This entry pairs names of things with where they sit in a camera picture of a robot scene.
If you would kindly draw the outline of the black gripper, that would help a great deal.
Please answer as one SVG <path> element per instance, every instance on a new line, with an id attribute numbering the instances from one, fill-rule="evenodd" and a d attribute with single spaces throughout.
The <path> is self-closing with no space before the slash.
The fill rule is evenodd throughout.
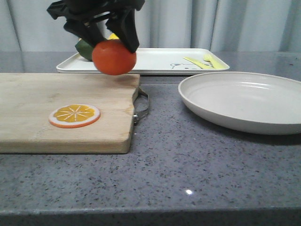
<path id="1" fill-rule="evenodd" d="M 139 47 L 135 10 L 139 11 L 144 3 L 143 0 L 60 0 L 51 3 L 47 12 L 54 20 L 60 16 L 67 18 L 63 28 L 91 47 L 106 39 L 96 24 L 86 26 L 80 21 L 91 21 L 107 12 L 109 16 L 113 15 L 105 23 L 108 30 L 117 35 L 131 53 L 135 53 Z"/>

